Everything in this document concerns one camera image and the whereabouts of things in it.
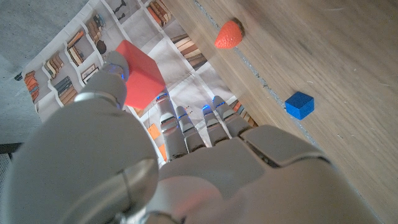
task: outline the book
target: book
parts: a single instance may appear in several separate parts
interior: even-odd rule
[[[35,75],[35,71],[31,71],[25,75],[25,79]]]
[[[61,58],[60,58],[60,55],[59,54],[56,54],[55,55],[55,59],[57,60],[57,62],[61,65],[61,67],[63,67],[63,61],[61,60]]]
[[[75,93],[75,94],[65,103],[65,106],[66,106],[66,105],[69,105],[69,104],[71,104],[71,103],[73,103],[73,101],[75,100],[76,96],[77,96],[77,93]]]
[[[75,46],[68,50],[71,59],[75,63],[76,66],[81,65],[82,61],[80,60],[80,56],[78,56]]]
[[[195,66],[192,66],[193,69],[198,70],[202,65],[204,65],[207,62],[207,60],[201,61],[198,64],[196,64]]]
[[[166,23],[169,22],[169,16],[167,15],[167,12],[156,1],[154,1],[153,4],[156,7],[156,9],[160,12],[160,15],[163,16],[163,18],[166,20],[166,22],[164,23],[164,25],[166,25]]]
[[[55,69],[51,66],[49,61],[47,61],[46,66],[49,68],[49,70],[51,70],[51,73],[50,73],[51,77],[55,78],[57,73],[56,73]]]
[[[245,108],[243,108],[243,110],[240,112],[240,116],[242,117],[242,118],[244,118],[244,115],[246,115],[246,109]]]
[[[243,111],[243,109],[244,109],[244,107],[243,107],[243,105],[241,105],[241,106],[239,107],[239,109],[236,111],[237,114],[241,114],[242,111]]]
[[[200,50],[199,50],[199,49],[196,49],[196,50],[194,50],[193,52],[184,55],[184,57],[185,57],[185,58],[190,58],[190,57],[193,57],[193,56],[198,55],[198,54],[200,54]]]
[[[181,47],[183,44],[187,43],[187,42],[190,41],[190,40],[191,40],[190,37],[186,37],[186,38],[184,38],[184,39],[182,39],[182,40],[179,40],[177,43],[175,43],[175,46],[176,46],[177,48],[179,48],[179,47]]]
[[[77,57],[79,58],[79,61],[81,61],[82,63],[85,61],[83,59],[83,57],[79,54],[79,52],[77,51],[77,48],[75,46],[72,47],[73,51],[76,53]]]
[[[33,87],[31,90],[29,90],[29,93],[32,94],[36,90],[39,90],[39,87],[37,85],[35,87]]]
[[[176,37],[171,38],[171,41],[173,42],[173,44],[177,43],[178,41],[184,39],[188,37],[188,34],[182,34],[182,35],[178,35]]]
[[[55,63],[53,62],[52,58],[49,60],[49,62],[50,62],[50,65],[55,69],[55,73],[58,73],[60,70],[55,65]]]
[[[189,48],[187,48],[187,49],[185,49],[185,50],[182,50],[182,51],[181,51],[181,54],[182,54],[182,55],[189,54],[189,53],[193,52],[194,50],[196,50],[197,48],[198,48],[198,47],[194,44],[194,45],[192,45],[191,47],[189,47]]]
[[[94,30],[94,25],[92,23],[88,23],[88,35],[90,35],[91,39],[95,44],[97,43],[97,41],[100,40],[98,34]]]
[[[32,90],[35,86],[38,86],[39,84],[37,83],[36,80],[31,80],[27,85],[28,90]]]
[[[103,18],[101,17],[100,14],[96,14],[93,19],[95,20],[95,22],[99,22],[100,27],[104,27],[105,26],[105,22],[103,20]]]
[[[198,65],[200,62],[203,62],[203,61],[205,61],[205,60],[206,60],[205,57],[200,57],[200,58],[196,58],[195,60],[190,61],[189,64],[190,64],[192,67],[195,67],[195,66]]]
[[[195,44],[195,43],[194,43],[192,40],[190,40],[190,41],[188,41],[187,43],[185,43],[185,44],[183,44],[183,45],[177,47],[177,49],[181,52],[182,50],[185,50],[185,49],[191,47],[191,46],[194,45],[194,44]]]
[[[66,102],[68,102],[72,97],[75,96],[75,94],[77,93],[77,91],[75,89],[73,89],[61,102],[63,104],[65,104]]]
[[[244,115],[243,119],[244,119],[246,122],[249,122],[249,119],[250,119],[249,113],[246,113],[246,115]]]
[[[164,16],[159,12],[159,10],[156,8],[155,4],[153,2],[149,3],[150,8],[155,12],[156,16],[162,21],[162,27],[166,24],[166,19]]]
[[[33,102],[36,100],[36,98],[39,96],[39,91],[37,91],[37,93],[31,95],[32,96],[32,100]]]
[[[234,108],[232,110],[237,112],[240,107],[241,107],[241,102],[238,101],[238,102],[236,102],[236,104],[235,104],[235,106],[234,106]]]
[[[47,64],[44,64],[44,68],[46,69],[46,71],[48,71],[50,76],[53,77],[54,74],[52,73],[51,69],[47,66]]]
[[[250,124],[250,126],[254,125],[254,120],[252,117],[249,118],[248,123]]]
[[[193,57],[187,58],[187,60],[188,60],[188,62],[190,62],[190,61],[195,60],[195,59],[200,58],[200,57],[203,57],[203,54],[195,55]]]
[[[51,58],[52,63],[54,63],[54,65],[56,66],[56,68],[59,70],[61,69],[61,64],[59,64],[59,62],[57,61],[57,59],[55,59],[55,56]]]
[[[96,24],[93,20],[91,21],[91,24],[93,25],[95,34],[96,34],[98,37],[101,37],[101,32],[100,32],[100,30],[98,29],[97,24]]]
[[[59,95],[60,97],[60,101],[63,101],[63,99],[65,99],[65,97],[68,96],[69,93],[71,93],[74,90],[74,87],[70,87],[69,89],[65,90],[61,95]]]
[[[156,13],[152,10],[151,7],[147,8],[149,13],[152,15],[152,17],[155,19],[156,23],[158,23],[160,26],[162,26],[162,21],[159,19],[159,17],[156,16]]]
[[[81,30],[79,31],[73,38],[72,40],[69,41],[68,43],[68,48],[71,48],[73,45],[75,45],[76,42],[80,40],[81,37],[83,37],[84,32]]]
[[[32,91],[35,87],[37,87],[37,86],[39,86],[37,83],[34,83],[33,85],[30,85],[30,86],[28,86],[27,87],[27,89],[29,90],[29,91]]]
[[[170,10],[167,9],[166,5],[162,1],[156,0],[156,2],[167,13],[167,17],[169,18],[169,21],[171,21],[172,20],[172,13],[170,12]]]
[[[25,84],[28,84],[28,83],[30,82],[31,79],[36,80],[35,77],[34,77],[33,75],[31,75],[31,76],[29,76],[29,77],[25,77],[25,79],[24,79]]]
[[[72,82],[66,83],[61,88],[59,88],[59,90],[57,90],[58,91],[58,96],[59,97],[63,96],[71,88],[73,88]]]
[[[65,77],[63,80],[54,85],[54,88],[57,90],[58,95],[62,92],[63,89],[65,89],[65,85],[67,84],[72,84],[69,76]]]

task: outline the bookshelf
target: bookshelf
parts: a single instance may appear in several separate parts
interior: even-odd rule
[[[178,85],[179,81],[195,72],[170,40],[171,37],[185,33],[174,18],[161,27],[147,10],[151,1],[124,0],[124,2],[126,5],[120,7],[121,0],[88,1],[48,46],[26,66],[23,71],[24,75],[32,70],[36,71],[35,78],[39,85],[39,96],[34,101],[34,105],[42,121],[64,106],[54,86],[69,76],[75,90],[80,92],[85,86],[81,74],[92,65],[100,68],[104,64],[103,59],[107,54],[115,50],[124,39],[131,41],[157,62],[168,88],[173,88]],[[113,11],[118,7],[120,7],[119,11],[115,14]],[[88,25],[96,14],[101,15],[104,20],[100,38],[106,44],[106,52],[103,55],[100,54],[94,40],[89,35]],[[83,62],[76,65],[68,53],[67,46],[69,41],[81,30],[84,35],[74,46],[82,56]],[[44,64],[56,52],[59,52],[64,66],[59,70],[57,76],[51,79]],[[137,115],[132,108],[126,108],[126,111]]]

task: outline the robotic hand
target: robotic hand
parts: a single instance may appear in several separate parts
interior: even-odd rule
[[[158,170],[143,125],[120,108],[126,60],[116,52],[17,152],[6,180],[6,223],[377,223],[324,153],[272,126],[252,128],[219,96],[226,131],[203,107],[205,147],[167,91],[157,97],[167,159]]]

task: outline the orange object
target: orange object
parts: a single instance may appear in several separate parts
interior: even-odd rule
[[[159,147],[159,151],[162,154],[164,161],[166,161],[167,160],[166,147],[164,146],[164,144]]]
[[[156,21],[160,26],[162,26],[162,21],[159,19],[159,17],[156,15],[156,13],[155,13],[150,7],[148,7],[147,9],[148,9],[149,13],[152,15],[152,17],[155,19],[155,21]]]
[[[222,26],[214,45],[219,49],[231,49],[242,41],[243,35],[242,23],[233,19]]]
[[[144,109],[165,88],[165,83],[156,62],[123,40],[116,49],[129,64],[129,80],[126,82],[127,96],[125,104]]]
[[[149,128],[147,128],[150,136],[152,137],[153,140],[155,140],[157,137],[160,136],[160,132],[157,129],[155,124],[152,124],[151,126],[149,126]]]

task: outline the robot finger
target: robot finger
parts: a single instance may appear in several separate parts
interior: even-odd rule
[[[232,138],[240,136],[243,132],[252,128],[250,124],[235,113],[221,97],[215,96],[213,98],[213,106],[216,108],[217,113],[220,115],[221,120],[226,125]]]
[[[207,133],[209,134],[211,145],[215,146],[220,141],[229,139],[227,133],[214,115],[210,106],[205,105],[202,108],[202,111],[203,116],[205,117]]]
[[[184,135],[185,144],[187,145],[188,152],[194,152],[197,149],[206,147],[198,130],[192,124],[187,112],[182,106],[176,108],[176,114],[180,123],[182,134]]]
[[[164,137],[167,162],[170,162],[188,154],[188,151],[167,90],[158,95],[156,103],[160,111],[160,128]]]

